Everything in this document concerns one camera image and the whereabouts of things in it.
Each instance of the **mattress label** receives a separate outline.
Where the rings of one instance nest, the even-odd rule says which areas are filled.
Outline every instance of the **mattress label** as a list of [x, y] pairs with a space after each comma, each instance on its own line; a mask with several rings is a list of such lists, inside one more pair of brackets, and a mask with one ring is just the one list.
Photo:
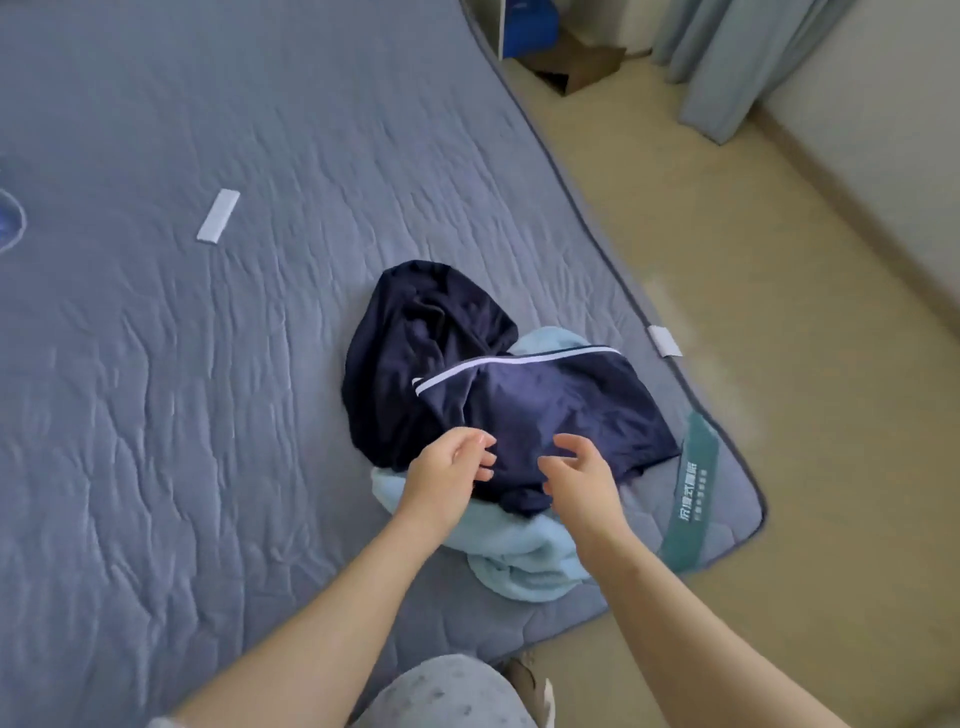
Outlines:
[[699, 412], [687, 420], [673, 513], [660, 545], [660, 559], [674, 572], [697, 566], [707, 536], [720, 442]]

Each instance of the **gray quilted mattress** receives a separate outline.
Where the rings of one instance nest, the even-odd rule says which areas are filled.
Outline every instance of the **gray quilted mattress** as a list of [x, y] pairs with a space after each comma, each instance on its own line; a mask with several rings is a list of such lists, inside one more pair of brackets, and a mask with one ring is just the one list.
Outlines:
[[[3, 726], [171, 709], [383, 526], [339, 385], [386, 267], [449, 263], [521, 333], [622, 350], [678, 440], [700, 406], [456, 0], [6, 2], [0, 69], [0, 186], [30, 217], [0, 256]], [[623, 491], [654, 548], [677, 467]], [[729, 442], [718, 472], [702, 565], [763, 521]], [[509, 601], [441, 549], [363, 700], [605, 608]]]

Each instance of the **floor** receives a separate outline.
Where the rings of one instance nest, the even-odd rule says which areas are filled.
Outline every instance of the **floor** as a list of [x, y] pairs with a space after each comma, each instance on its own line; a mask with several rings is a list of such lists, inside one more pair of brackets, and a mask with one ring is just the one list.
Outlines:
[[[692, 589], [851, 725], [953, 704], [960, 343], [757, 129], [676, 124], [648, 61], [568, 98], [506, 70], [769, 499]], [[663, 725], [609, 616], [533, 656], [559, 728]]]

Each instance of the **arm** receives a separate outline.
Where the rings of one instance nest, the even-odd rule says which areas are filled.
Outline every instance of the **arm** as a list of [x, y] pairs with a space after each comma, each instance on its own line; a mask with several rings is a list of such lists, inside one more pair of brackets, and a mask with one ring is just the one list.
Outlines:
[[414, 576], [463, 515], [473, 481], [491, 478], [492, 444], [487, 433], [458, 427], [425, 448], [380, 535], [174, 718], [187, 728], [343, 726]]
[[671, 726], [846, 725], [737, 637], [640, 542], [590, 440], [558, 435], [555, 442], [576, 457], [542, 457], [544, 487]]

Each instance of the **light blue curtain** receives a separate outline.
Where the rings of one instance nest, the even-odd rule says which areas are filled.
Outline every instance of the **light blue curtain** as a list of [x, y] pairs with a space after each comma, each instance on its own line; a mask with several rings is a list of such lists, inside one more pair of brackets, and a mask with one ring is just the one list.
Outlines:
[[669, 83], [690, 83], [681, 123], [723, 144], [853, 1], [672, 0], [652, 58]]

